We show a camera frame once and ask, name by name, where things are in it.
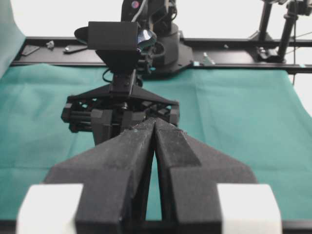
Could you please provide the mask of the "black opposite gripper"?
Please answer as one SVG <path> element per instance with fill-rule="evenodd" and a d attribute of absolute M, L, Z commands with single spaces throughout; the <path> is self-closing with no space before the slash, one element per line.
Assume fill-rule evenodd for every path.
<path fill-rule="evenodd" d="M 146 207 L 135 199 L 153 158 L 153 117 L 178 126 L 179 102 L 143 89 L 136 70 L 68 96 L 61 119 L 74 133 L 92 131 L 97 146 L 54 165 L 41 184 L 28 189 L 16 232 L 121 233 L 122 221 Z"/>

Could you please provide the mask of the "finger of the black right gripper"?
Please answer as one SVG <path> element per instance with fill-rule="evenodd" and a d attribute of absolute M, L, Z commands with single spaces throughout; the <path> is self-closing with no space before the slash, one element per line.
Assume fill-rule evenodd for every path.
<path fill-rule="evenodd" d="M 178 233 L 282 233 L 273 191 L 249 166 L 161 119 L 155 137 L 163 215 Z"/>

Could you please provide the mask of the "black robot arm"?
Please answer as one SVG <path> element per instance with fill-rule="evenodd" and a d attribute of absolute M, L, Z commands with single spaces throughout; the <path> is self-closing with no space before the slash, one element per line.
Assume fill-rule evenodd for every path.
<path fill-rule="evenodd" d="M 28 189 L 16 233 L 282 233 L 271 187 L 179 129 L 179 103 L 142 87 L 152 65 L 179 59 L 174 11 L 174 1 L 126 0 L 119 22 L 75 31 L 113 74 L 70 95 L 61 114 L 72 132 L 92 132 L 95 146 Z"/>

